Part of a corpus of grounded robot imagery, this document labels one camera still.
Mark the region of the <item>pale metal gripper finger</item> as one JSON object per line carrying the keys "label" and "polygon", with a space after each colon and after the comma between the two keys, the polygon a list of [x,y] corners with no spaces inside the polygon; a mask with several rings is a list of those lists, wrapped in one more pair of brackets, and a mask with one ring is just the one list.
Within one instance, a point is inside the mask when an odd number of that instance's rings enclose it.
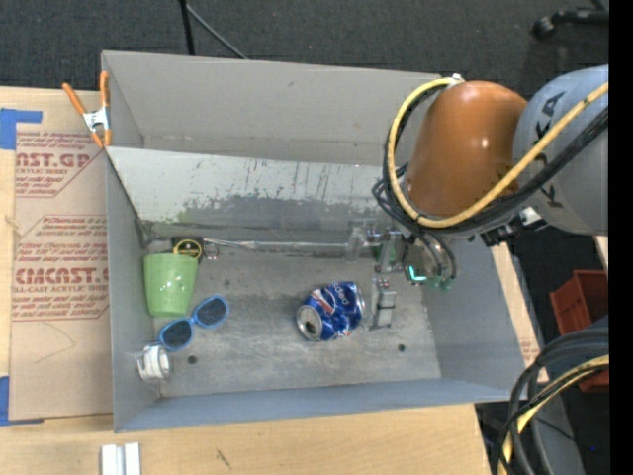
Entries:
{"label": "pale metal gripper finger", "polygon": [[381,228],[376,219],[356,219],[348,224],[345,258],[356,261],[366,252],[372,252],[391,238],[389,229]]}
{"label": "pale metal gripper finger", "polygon": [[389,328],[396,309],[397,290],[384,277],[374,278],[372,286],[371,328]]}

